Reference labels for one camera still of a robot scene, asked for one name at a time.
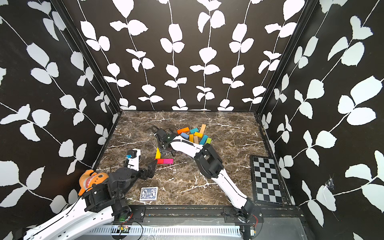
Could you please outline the yellow long block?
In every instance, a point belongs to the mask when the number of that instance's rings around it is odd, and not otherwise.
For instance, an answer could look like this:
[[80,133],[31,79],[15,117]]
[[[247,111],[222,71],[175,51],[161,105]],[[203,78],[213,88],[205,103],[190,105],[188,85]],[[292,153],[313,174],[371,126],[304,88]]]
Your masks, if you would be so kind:
[[160,159],[160,158],[161,158],[161,152],[160,152],[160,149],[157,148],[155,159]]

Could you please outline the magenta block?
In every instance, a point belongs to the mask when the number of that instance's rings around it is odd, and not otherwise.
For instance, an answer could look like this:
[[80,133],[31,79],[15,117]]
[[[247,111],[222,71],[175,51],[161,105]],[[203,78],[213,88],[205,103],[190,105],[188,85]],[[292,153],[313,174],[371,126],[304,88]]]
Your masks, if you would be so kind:
[[163,159],[163,164],[173,164],[174,159]]

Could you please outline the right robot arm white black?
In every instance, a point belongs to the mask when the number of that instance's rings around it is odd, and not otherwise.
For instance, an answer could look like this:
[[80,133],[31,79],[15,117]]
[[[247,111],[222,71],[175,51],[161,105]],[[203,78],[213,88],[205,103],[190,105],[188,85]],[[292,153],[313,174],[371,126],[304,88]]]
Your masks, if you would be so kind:
[[193,158],[203,176],[214,181],[229,198],[236,211],[236,216],[247,222],[253,216],[254,202],[248,198],[231,180],[223,161],[212,145],[195,144],[175,132],[166,132],[154,125],[151,131],[158,142],[161,153],[184,153]]

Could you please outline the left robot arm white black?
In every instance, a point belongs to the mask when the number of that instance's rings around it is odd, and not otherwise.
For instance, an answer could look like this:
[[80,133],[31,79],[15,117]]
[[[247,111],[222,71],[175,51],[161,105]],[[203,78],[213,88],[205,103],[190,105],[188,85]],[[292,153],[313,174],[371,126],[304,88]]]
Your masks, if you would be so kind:
[[126,165],[112,173],[86,171],[79,183],[82,195],[62,213],[31,229],[21,229],[16,240],[72,240],[108,223],[121,225],[135,215],[125,198],[138,179],[155,175],[157,161],[146,169]]

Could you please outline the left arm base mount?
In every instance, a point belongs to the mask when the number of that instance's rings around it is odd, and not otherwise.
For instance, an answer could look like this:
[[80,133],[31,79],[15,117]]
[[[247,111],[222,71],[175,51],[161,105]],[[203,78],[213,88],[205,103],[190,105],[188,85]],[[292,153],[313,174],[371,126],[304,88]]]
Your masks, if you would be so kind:
[[142,223],[145,217],[146,207],[144,206],[129,206],[126,210],[123,210],[119,215],[119,222],[139,222]]

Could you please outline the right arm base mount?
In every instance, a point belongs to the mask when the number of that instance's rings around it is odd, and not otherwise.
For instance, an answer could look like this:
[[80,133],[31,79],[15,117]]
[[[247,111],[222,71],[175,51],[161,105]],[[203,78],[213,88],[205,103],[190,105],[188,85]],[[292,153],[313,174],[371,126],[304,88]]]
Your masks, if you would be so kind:
[[252,212],[245,216],[242,211],[238,211],[233,207],[224,207],[221,213],[226,223],[234,223],[240,225],[255,225],[256,223],[264,223],[264,217],[261,209],[254,206]]

